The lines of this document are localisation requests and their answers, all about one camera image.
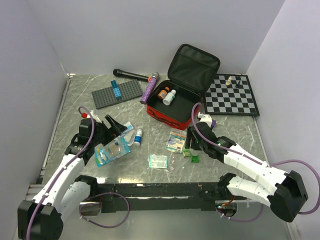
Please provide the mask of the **blue cotton swab pouch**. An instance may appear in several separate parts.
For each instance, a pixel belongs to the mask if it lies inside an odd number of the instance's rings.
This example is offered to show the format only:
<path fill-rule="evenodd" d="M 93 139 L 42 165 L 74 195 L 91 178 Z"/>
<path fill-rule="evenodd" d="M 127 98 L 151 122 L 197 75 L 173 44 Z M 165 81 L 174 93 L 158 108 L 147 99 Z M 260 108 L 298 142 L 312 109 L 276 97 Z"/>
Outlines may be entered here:
<path fill-rule="evenodd" d="M 130 152 L 130 147 L 125 139 L 123 137 L 117 137 L 106 146 L 95 149 L 95 162 L 98 167 L 102 167 Z"/>

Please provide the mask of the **plaster box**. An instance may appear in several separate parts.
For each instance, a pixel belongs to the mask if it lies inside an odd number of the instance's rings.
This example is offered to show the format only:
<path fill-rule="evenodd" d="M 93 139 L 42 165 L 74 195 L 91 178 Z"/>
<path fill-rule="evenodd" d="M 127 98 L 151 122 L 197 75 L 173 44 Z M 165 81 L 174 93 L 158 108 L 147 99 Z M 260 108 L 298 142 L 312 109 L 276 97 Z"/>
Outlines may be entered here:
<path fill-rule="evenodd" d="M 185 146 L 186 137 L 186 131 L 172 128 L 166 143 L 166 149 L 173 153 L 181 153 Z"/>

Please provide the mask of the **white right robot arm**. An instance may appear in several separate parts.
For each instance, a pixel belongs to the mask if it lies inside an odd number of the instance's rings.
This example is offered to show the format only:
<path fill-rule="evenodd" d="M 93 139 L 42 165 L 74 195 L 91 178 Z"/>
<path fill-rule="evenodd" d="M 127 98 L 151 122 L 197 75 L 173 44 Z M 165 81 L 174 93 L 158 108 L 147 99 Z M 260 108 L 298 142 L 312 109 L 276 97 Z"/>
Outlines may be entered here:
<path fill-rule="evenodd" d="M 217 137 L 207 123 L 198 122 L 187 128 L 185 147 L 203 151 L 210 158 L 238 169 L 250 179 L 233 173 L 223 175 L 218 182 L 218 193 L 223 199 L 232 196 L 257 201 L 281 220 L 291 223 L 308 200 L 301 175 L 270 166 L 226 136 Z"/>

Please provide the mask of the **white plastic medicine bottle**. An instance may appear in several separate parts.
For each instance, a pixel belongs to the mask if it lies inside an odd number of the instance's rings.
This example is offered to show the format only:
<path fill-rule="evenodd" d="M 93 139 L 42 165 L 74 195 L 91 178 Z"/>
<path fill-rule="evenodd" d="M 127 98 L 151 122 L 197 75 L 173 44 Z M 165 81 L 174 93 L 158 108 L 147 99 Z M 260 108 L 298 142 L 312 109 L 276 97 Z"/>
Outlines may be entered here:
<path fill-rule="evenodd" d="M 176 90 L 173 89 L 171 90 L 166 96 L 165 98 L 162 100 L 162 102 L 166 105 L 169 106 L 171 104 L 171 102 L 174 100 L 175 95 L 176 95 Z"/>

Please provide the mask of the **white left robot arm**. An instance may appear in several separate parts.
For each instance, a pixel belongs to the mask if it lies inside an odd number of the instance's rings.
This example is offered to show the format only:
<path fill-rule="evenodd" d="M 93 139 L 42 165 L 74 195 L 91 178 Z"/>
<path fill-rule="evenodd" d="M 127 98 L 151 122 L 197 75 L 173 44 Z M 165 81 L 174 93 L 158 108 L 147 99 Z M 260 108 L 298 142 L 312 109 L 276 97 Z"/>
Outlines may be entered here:
<path fill-rule="evenodd" d="M 110 115 L 105 119 L 84 113 L 78 132 L 72 137 L 60 165 L 45 186 L 32 198 L 24 200 L 17 209 L 17 235 L 20 240 L 57 240 L 64 222 L 72 211 L 86 199 L 95 200 L 99 184 L 92 176 L 81 175 L 95 153 L 97 145 L 106 146 L 127 127 Z"/>

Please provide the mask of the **blue white bandage roll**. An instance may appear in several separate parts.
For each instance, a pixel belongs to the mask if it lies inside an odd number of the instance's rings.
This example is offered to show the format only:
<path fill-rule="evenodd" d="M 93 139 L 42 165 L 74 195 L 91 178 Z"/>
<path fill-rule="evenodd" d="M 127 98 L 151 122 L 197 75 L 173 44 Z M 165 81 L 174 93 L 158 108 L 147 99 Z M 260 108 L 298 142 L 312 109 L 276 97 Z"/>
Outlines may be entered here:
<path fill-rule="evenodd" d="M 143 130 L 141 128 L 137 129 L 135 138 L 134 138 L 134 145 L 140 146 L 142 142 Z"/>

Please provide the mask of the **bag of alcohol wipes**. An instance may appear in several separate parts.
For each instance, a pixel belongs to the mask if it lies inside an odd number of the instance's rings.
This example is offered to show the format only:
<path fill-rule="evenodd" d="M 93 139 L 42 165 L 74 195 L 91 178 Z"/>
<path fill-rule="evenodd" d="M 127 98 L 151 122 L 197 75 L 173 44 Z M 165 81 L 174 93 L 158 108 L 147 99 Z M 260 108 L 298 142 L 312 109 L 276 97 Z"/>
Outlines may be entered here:
<path fill-rule="evenodd" d="M 126 130 L 120 135 L 120 137 L 124 138 L 125 142 L 130 147 L 134 144 L 138 130 L 143 130 L 143 126 L 137 125 L 133 120 L 125 123 L 124 126 L 126 127 Z"/>

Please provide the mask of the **brown bottle orange cap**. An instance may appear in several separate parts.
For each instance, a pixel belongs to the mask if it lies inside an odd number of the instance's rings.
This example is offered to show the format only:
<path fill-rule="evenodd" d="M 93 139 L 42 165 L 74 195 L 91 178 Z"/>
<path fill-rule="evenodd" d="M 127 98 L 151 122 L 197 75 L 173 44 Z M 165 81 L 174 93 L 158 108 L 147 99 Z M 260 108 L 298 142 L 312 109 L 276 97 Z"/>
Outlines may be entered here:
<path fill-rule="evenodd" d="M 170 88 L 169 87 L 165 87 L 164 89 L 162 89 L 159 94 L 157 95 L 157 97 L 160 99 L 160 100 L 163 100 L 167 94 L 169 93 L 170 91 Z"/>

